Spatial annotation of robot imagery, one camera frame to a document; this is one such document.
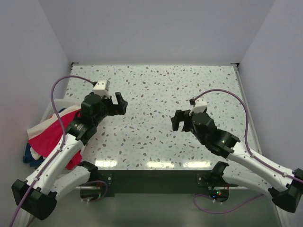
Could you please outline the magenta t shirt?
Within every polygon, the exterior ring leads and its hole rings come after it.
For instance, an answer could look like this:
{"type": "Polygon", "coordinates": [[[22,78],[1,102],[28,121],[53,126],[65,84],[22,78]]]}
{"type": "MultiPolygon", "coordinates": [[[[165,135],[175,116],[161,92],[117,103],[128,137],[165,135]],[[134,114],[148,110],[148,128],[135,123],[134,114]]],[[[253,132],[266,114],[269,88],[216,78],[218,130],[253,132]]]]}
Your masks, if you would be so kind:
{"type": "MultiPolygon", "coordinates": [[[[69,113],[63,117],[63,126],[67,128],[68,124],[73,120],[75,114],[79,111],[76,110],[69,113]]],[[[28,144],[31,146],[31,153],[35,159],[43,157],[45,159],[57,146],[58,142],[62,139],[62,128],[59,121],[54,122],[45,131],[43,131],[38,136],[28,139],[28,144]]],[[[81,148],[73,158],[66,165],[66,169],[72,170],[76,165],[78,165],[82,159],[81,152],[84,148],[81,148]]]]}

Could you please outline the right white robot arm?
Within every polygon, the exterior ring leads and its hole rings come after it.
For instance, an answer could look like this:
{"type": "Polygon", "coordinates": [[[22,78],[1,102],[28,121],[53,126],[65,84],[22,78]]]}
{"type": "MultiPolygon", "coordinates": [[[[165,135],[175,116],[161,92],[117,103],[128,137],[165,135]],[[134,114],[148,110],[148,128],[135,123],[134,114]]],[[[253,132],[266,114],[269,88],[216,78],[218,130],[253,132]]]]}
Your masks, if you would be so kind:
{"type": "Polygon", "coordinates": [[[235,135],[218,129],[206,113],[177,110],[171,118],[172,129],[177,131],[183,122],[183,131],[191,132],[212,154],[233,161],[250,170],[237,174],[224,167],[220,176],[229,184],[237,184],[259,191],[272,198],[279,208],[294,213],[303,195],[303,171],[279,165],[263,155],[250,150],[235,135]]]}

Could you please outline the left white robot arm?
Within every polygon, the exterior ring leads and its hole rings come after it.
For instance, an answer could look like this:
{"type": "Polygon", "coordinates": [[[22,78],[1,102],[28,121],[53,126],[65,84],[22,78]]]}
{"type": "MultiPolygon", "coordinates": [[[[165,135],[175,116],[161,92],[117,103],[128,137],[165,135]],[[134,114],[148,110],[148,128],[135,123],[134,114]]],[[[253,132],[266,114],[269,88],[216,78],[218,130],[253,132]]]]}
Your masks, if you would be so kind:
{"type": "Polygon", "coordinates": [[[128,102],[119,92],[115,96],[117,104],[112,102],[110,96],[100,96],[94,92],[84,98],[45,161],[25,180],[13,183],[11,188],[18,209],[44,220],[54,211],[59,196],[88,182],[91,172],[97,169],[88,162],[77,164],[62,178],[58,178],[58,175],[94,136],[97,126],[105,117],[126,113],[128,102]]]}

